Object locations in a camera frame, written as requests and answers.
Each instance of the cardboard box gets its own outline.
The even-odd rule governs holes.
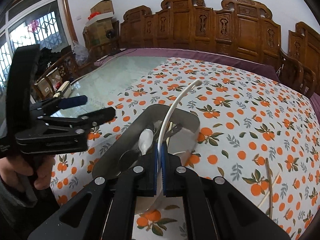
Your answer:
[[[106,37],[106,31],[113,29],[111,18],[113,13],[104,13],[93,17],[85,24],[83,36],[85,46],[90,49],[92,46],[107,43],[110,40]]]
[[[58,69],[54,69],[53,71],[51,71],[47,75],[47,77],[49,78],[50,81],[55,80],[56,82],[62,82],[62,78],[60,77]],[[42,80],[40,80],[40,82],[38,83],[38,88],[45,97],[51,91],[50,85],[48,84],[48,82],[44,78]]]
[[[91,13],[99,12],[99,13],[107,13],[107,12],[115,12],[113,10],[113,5],[111,0],[102,0],[98,2],[95,6],[90,9]]]

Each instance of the metal spoon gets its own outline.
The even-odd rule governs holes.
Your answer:
[[[177,125],[175,125],[170,131],[167,131],[164,135],[163,141],[165,141],[167,138],[175,135],[177,132],[179,132],[182,129],[182,125],[180,123],[178,123]],[[154,141],[158,140],[159,135],[157,133],[158,131],[156,131],[156,133],[154,134]],[[119,169],[121,172],[126,171],[128,168],[130,168],[135,161],[137,161],[137,159],[139,158],[141,152],[137,150],[128,150],[126,152],[124,152],[120,159],[119,159]]]

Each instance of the metal screw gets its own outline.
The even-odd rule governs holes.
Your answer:
[[[214,179],[214,182],[217,183],[217,184],[222,185],[222,184],[224,184],[225,180],[224,180],[223,177],[216,177],[216,178]]]
[[[83,129],[77,129],[77,130],[76,130],[76,133],[82,134],[82,133],[84,133],[84,130],[83,130]]]
[[[185,173],[187,171],[187,169],[183,166],[179,166],[177,169],[176,169],[177,173]]]
[[[135,166],[135,167],[133,168],[133,171],[134,171],[135,173],[143,172],[143,167],[141,167],[141,166]]]
[[[103,177],[97,177],[95,180],[94,180],[95,184],[97,185],[101,185],[105,182],[105,179]]]

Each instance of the window frame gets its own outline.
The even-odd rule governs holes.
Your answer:
[[[71,38],[71,35],[70,35],[70,32],[69,32],[68,23],[67,23],[67,19],[66,19],[65,10],[64,10],[64,7],[63,7],[62,0],[41,0],[41,1],[37,2],[37,3],[35,3],[34,5],[26,8],[25,10],[23,10],[19,14],[17,14],[10,21],[8,20],[9,12],[8,11],[6,12],[6,14],[5,14],[5,25],[0,29],[0,36],[2,36],[5,33],[5,37],[6,37],[6,41],[8,43],[8,47],[9,47],[9,52],[10,52],[11,58],[13,57],[13,50],[12,50],[11,43],[10,43],[9,28],[13,24],[15,24],[18,20],[22,19],[23,17],[25,17],[26,15],[28,15],[32,11],[34,11],[34,10],[36,10],[36,9],[38,9],[38,8],[48,4],[48,3],[51,3],[53,1],[57,1],[57,3],[58,3],[58,9],[59,9],[59,13],[60,13],[63,29],[64,29],[64,32],[65,32],[68,44],[73,47],[73,42],[72,42],[72,38]]]

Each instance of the wooden furniture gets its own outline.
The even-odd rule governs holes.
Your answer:
[[[54,95],[54,88],[52,85],[52,81],[48,78],[48,74],[56,69],[59,71],[60,77],[61,77],[61,84],[63,84],[65,81],[68,81],[72,77],[78,77],[76,74],[79,66],[76,63],[75,56],[72,51],[65,54],[63,57],[58,59],[54,64],[52,64],[33,84],[33,88],[35,89],[38,96],[41,98],[41,100],[44,100],[46,98],[50,98]],[[41,90],[39,89],[39,83],[42,79],[45,79],[50,87],[50,92],[48,95],[44,95]]]
[[[315,73],[316,93],[320,95],[320,34],[304,22],[298,22],[296,31],[289,31],[289,55]]]
[[[222,10],[213,10],[204,0],[163,0],[155,14],[145,5],[128,10],[120,46],[201,50],[271,65],[286,71],[281,82],[299,90],[303,66],[281,51],[281,28],[270,9],[253,0],[223,0],[221,5]]]
[[[92,62],[96,62],[103,56],[116,52],[119,49],[119,21],[113,22],[112,27],[116,33],[114,38],[111,38],[109,42],[90,47],[90,59]]]
[[[316,74],[309,68],[303,68],[303,81],[300,85],[300,89],[297,91],[307,98],[311,98],[312,94],[316,91],[317,78]]]

